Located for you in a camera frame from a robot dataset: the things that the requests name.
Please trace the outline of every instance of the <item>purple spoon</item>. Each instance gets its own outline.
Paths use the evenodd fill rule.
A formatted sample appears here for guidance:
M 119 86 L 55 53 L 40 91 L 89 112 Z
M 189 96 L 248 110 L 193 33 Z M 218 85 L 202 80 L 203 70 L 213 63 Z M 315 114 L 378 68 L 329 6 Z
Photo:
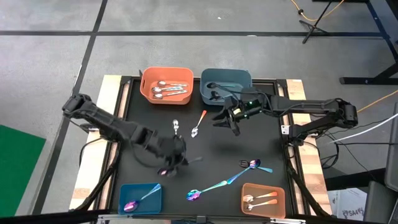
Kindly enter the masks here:
M 228 185 L 228 184 L 232 184 L 232 182 L 234 180 L 236 180 L 240 175 L 242 175 L 244 172 L 248 171 L 249 169 L 257 168 L 260 165 L 260 163 L 261 162 L 260 162 L 259 159 L 252 160 L 252 161 L 250 161 L 250 166 L 248 168 L 244 169 L 242 172 L 236 174 L 235 176 L 229 178 L 228 180 L 223 180 L 220 183 L 218 183 L 218 184 L 216 184 L 214 186 L 211 186 L 211 187 L 209 187 L 209 188 L 207 188 L 205 190 L 191 190 L 191 191 L 189 191 L 188 194 L 187 194 L 187 200 L 190 200 L 190 201 L 197 200 L 199 198 L 200 194 L 203 193 L 203 192 L 206 192 L 206 191 L 211 190 L 211 189 L 215 189 L 217 187 L 222 187 L 222 186 L 225 186 L 225 185 Z
M 251 163 L 252 163 L 253 161 L 255 161 L 255 163 L 258 164 L 258 165 L 256 165 L 255 167 L 253 167 L 253 166 L 251 165 Z M 260 166 L 261 162 L 260 162 L 259 159 L 256 159 L 256 160 L 253 160 L 253 161 L 250 161 L 250 162 L 249 162 L 249 161 L 241 160 L 241 161 L 239 161 L 239 165 L 240 165 L 242 168 L 246 168 L 246 167 L 248 167 L 248 166 L 252 166 L 252 169 L 260 169 L 260 170 L 266 171 L 266 172 L 268 172 L 268 173 L 273 173 L 273 170 L 272 170 L 271 168 L 261 167 L 261 166 Z
M 161 188 L 160 184 L 157 184 L 152 190 L 150 190 L 150 192 L 148 192 L 148 194 L 144 195 L 140 200 L 133 200 L 129 203 L 127 203 L 124 206 L 124 211 L 125 212 L 132 212 L 135 209 L 138 208 L 139 203 L 144 200 L 146 197 L 150 196 L 151 194 L 153 194 L 154 192 L 158 191 Z

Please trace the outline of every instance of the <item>orange-handled spoon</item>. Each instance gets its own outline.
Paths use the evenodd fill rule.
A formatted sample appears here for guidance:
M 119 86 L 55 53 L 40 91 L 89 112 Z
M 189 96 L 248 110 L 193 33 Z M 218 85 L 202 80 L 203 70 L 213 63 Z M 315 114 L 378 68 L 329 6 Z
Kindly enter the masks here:
M 274 204 L 276 204 L 276 203 L 278 203 L 278 200 L 276 200 L 276 199 L 272 199 L 272 200 L 269 200 L 268 202 L 263 202 L 263 203 L 260 203 L 260 204 L 257 204 L 257 205 L 252 205 L 252 204 L 247 204 L 246 205 L 246 209 L 247 210 L 249 210 L 249 211 L 251 211 L 254 207 L 256 207 L 256 206 L 261 206 L 261 205 L 274 205 Z
M 198 127 L 199 127 L 199 124 L 200 124 L 201 120 L 203 119 L 203 117 L 206 115 L 206 113 L 207 113 L 206 110 L 204 110 L 204 111 L 201 113 L 201 116 L 200 116 L 198 125 L 192 129 L 191 137 L 194 138 L 194 137 L 198 134 Z
M 275 197 L 275 196 L 278 196 L 277 192 L 271 192 L 269 194 L 260 195 L 260 196 L 257 196 L 257 197 L 253 197 L 253 195 L 245 195 L 245 196 L 243 196 L 243 201 L 244 202 L 252 202 L 252 201 L 254 201 L 254 199 L 257 199 L 257 198 Z

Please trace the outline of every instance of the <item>spoon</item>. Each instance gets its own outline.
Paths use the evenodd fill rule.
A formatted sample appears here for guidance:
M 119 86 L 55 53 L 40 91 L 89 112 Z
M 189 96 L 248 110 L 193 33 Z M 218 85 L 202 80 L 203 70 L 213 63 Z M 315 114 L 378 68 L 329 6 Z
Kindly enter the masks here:
M 260 195 L 260 196 L 257 196 L 257 197 L 253 197 L 253 195 L 245 195 L 245 196 L 243 196 L 243 201 L 244 202 L 252 202 L 252 201 L 254 201 L 254 199 L 257 199 L 257 198 L 275 197 L 275 196 L 278 196 L 278 192 L 271 192 L 269 194 Z
M 153 87 L 152 92 L 153 93 L 162 93 L 163 91 L 175 91 L 175 90 L 184 90 L 182 86 L 173 86 L 173 87 L 167 87 L 167 88 L 159 88 L 159 87 Z
M 157 184 L 152 190 L 150 190 L 150 192 L 148 192 L 148 194 L 145 194 L 140 200 L 133 200 L 129 203 L 127 203 L 124 206 L 124 211 L 125 212 L 132 212 L 135 209 L 138 208 L 139 203 L 144 200 L 146 197 L 150 196 L 151 194 L 153 194 L 154 192 L 158 191 L 161 188 L 160 184 Z
M 160 87 L 166 86 L 166 85 L 172 85 L 172 86 L 184 86 L 187 87 L 187 84 L 174 84 L 174 83 L 166 83 L 165 81 L 159 81 L 157 82 L 157 85 Z
M 191 137 L 194 138 L 194 137 L 198 134 L 198 127 L 199 127 L 200 121 L 203 119 L 203 117 L 206 115 L 206 113 L 207 113 L 206 110 L 204 110 L 204 111 L 201 113 L 201 116 L 200 116 L 200 119 L 199 119 L 199 122 L 198 122 L 197 126 L 194 127 L 194 128 L 192 129 Z
M 180 126 L 178 125 L 178 121 L 176 119 L 173 120 L 173 129 L 174 129 L 174 133 L 175 135 L 177 135 L 177 130 Z
M 258 162 L 258 165 L 257 165 L 256 167 L 253 167 L 252 169 L 257 168 L 257 169 L 266 171 L 266 172 L 268 172 L 268 173 L 273 173 L 273 170 L 272 170 L 271 168 L 261 167 L 261 166 L 260 166 L 261 161 L 260 161 L 259 159 L 256 159 L 256 161 Z M 243 168 L 246 168 L 246 167 L 249 166 L 252 162 L 253 162 L 253 161 L 251 161 L 251 162 L 249 163 L 249 161 L 241 160 L 241 161 L 239 161 L 239 166 L 240 166 L 240 167 L 243 167 Z
M 188 93 L 188 90 L 181 90 L 181 91 L 177 91 L 177 92 L 174 92 L 174 93 L 168 93 L 168 94 L 166 94 L 166 95 L 163 95 L 163 94 L 161 94 L 161 93 L 158 93 L 158 94 L 155 94 L 155 95 L 154 95 L 154 99 L 156 99 L 156 100 L 161 100 L 161 99 L 163 99 L 163 97 L 165 97 L 165 96 L 178 95 L 178 94 L 182 94 L 182 93 Z
M 209 100 L 219 100 L 219 99 L 224 99 L 224 97 L 220 96 L 220 94 L 217 91 L 211 91 L 211 98 Z
M 228 180 L 223 180 L 220 183 L 218 183 L 218 184 L 216 184 L 214 186 L 211 186 L 211 187 L 209 187 L 209 188 L 207 188 L 205 190 L 191 190 L 191 191 L 189 191 L 188 194 L 187 194 L 187 200 L 190 200 L 190 201 L 197 200 L 201 193 L 204 193 L 204 192 L 206 192 L 208 190 L 211 190 L 211 189 L 215 189 L 217 187 L 222 187 L 222 186 L 225 186 L 225 185 L 228 185 L 228 184 L 232 184 L 232 182 L 234 182 L 234 180 L 236 180 L 244 172 L 248 171 L 249 169 L 255 169 L 256 165 L 259 165 L 258 161 L 260 161 L 260 160 L 259 159 L 255 159 L 255 160 L 251 161 L 250 162 L 250 166 L 248 168 L 244 169 L 242 172 L 236 174 L 235 176 L 229 178 Z
M 256 206 L 261 206 L 261 205 L 274 205 L 274 204 L 276 204 L 276 203 L 278 203 L 278 200 L 276 200 L 276 199 L 272 199 L 272 200 L 270 200 L 270 201 L 268 201 L 268 202 L 263 202 L 263 203 L 260 203 L 260 204 L 257 204 L 257 205 L 252 205 L 252 204 L 250 204 L 250 203 L 248 203 L 247 205 L 246 205 L 246 210 L 249 210 L 249 211 L 251 211 L 254 207 L 256 207 Z
M 221 86 L 221 87 L 231 87 L 231 88 L 236 87 L 236 85 L 234 85 L 234 84 L 218 84 L 218 83 L 213 83 L 213 82 L 211 82 L 211 83 L 206 85 L 207 88 L 216 88 L 216 87 L 219 87 L 219 86 Z

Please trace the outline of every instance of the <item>white cable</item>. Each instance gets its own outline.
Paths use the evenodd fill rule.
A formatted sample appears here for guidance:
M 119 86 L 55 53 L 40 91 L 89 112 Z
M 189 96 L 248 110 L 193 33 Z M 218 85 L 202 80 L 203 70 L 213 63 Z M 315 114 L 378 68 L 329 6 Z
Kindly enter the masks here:
M 368 130 L 365 130 L 365 131 L 363 131 L 363 132 L 360 132 L 360 133 L 357 133 L 357 134 L 353 134 L 353 135 L 351 135 L 351 136 L 347 136 L 347 137 L 344 137 L 344 138 L 341 138 L 341 139 L 337 139 L 337 140 L 328 142 L 328 144 L 334 143 L 334 142 L 338 142 L 338 141 L 341 141 L 341 140 L 345 140 L 345 139 L 349 139 L 349 138 L 352 138 L 352 137 L 355 137 L 355 136 L 359 136 L 359 135 L 361 135 L 361 134 L 364 134 L 364 133 L 366 133 L 366 132 L 368 132 L 368 131 L 372 131 L 373 129 L 382 126 L 383 124 L 389 122 L 390 120 L 396 118 L 397 116 L 398 116 L 398 113 L 395 114 L 394 116 L 390 117 L 389 119 L 387 119 L 387 120 L 381 122 L 380 124 L 378 124 L 378 125 L 376 125 L 376 126 L 374 126 L 374 127 L 369 128 Z

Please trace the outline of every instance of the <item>orange bin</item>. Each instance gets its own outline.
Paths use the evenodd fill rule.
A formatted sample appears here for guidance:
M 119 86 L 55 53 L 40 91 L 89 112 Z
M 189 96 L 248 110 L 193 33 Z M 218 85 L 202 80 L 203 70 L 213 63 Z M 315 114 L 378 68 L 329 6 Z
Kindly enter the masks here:
M 152 88 L 157 87 L 157 82 L 159 81 L 174 84 L 186 84 L 187 86 L 183 88 L 184 90 L 187 90 L 187 92 L 179 95 L 165 96 L 161 100 L 155 99 Z M 142 74 L 140 91 L 141 94 L 151 103 L 184 105 L 190 101 L 192 90 L 193 72 L 189 68 L 149 67 L 145 69 Z
M 244 196 L 250 195 L 253 196 L 254 199 L 252 202 L 249 202 L 251 205 L 271 202 L 272 200 L 277 200 L 277 203 L 256 206 L 249 211 L 246 209 L 248 203 L 244 201 Z M 247 215 L 285 218 L 285 191 L 280 187 L 246 183 L 242 187 L 241 210 Z

